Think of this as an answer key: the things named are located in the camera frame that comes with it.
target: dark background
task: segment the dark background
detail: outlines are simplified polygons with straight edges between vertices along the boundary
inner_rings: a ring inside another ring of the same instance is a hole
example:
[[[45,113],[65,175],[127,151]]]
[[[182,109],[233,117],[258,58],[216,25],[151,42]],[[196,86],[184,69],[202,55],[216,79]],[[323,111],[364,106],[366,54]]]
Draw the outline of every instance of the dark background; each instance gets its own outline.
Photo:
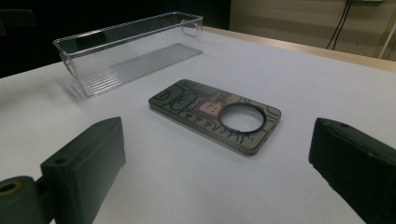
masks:
[[[231,0],[17,1],[0,9],[31,9],[37,26],[5,26],[0,36],[0,77],[61,61],[52,41],[171,11],[204,17],[204,26],[229,29]]]

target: beige wall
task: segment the beige wall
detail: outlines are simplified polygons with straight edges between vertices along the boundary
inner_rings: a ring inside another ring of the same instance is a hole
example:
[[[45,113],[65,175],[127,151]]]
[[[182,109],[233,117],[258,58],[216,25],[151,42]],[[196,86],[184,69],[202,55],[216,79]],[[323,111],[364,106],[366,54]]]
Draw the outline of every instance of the beige wall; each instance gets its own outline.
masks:
[[[230,30],[326,48],[347,0],[232,0]],[[396,21],[396,0],[354,3],[335,50],[377,57]],[[384,56],[396,61],[390,50]]]

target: plastic bin handle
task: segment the plastic bin handle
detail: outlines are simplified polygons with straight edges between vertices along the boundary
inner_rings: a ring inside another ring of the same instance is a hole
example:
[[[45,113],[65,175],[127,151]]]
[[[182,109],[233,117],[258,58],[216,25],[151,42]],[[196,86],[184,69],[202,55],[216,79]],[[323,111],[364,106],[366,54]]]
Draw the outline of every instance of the plastic bin handle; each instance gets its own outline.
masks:
[[[184,35],[191,36],[196,38],[199,34],[198,32],[198,24],[197,23],[185,23],[181,25],[181,31],[183,32]]]

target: clear plastic container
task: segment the clear plastic container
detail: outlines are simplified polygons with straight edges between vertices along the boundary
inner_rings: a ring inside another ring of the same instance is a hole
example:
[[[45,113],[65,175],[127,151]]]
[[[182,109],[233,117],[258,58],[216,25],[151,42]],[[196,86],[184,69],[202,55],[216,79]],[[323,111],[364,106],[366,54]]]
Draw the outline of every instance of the clear plastic container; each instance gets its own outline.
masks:
[[[203,17],[170,12],[53,41],[87,97],[202,53]]]

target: white table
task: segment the white table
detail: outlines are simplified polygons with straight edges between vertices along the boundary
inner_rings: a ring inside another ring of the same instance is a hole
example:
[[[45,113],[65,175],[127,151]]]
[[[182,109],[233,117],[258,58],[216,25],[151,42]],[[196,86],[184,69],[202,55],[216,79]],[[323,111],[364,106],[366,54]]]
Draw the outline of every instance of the white table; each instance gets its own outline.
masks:
[[[274,106],[281,121],[257,155],[237,154],[149,108],[182,78]],[[42,161],[120,116],[127,163],[95,224],[361,224],[308,162],[315,119],[396,147],[395,96],[395,73],[209,32],[203,54],[91,99],[55,63],[0,79],[0,179],[39,178]]]

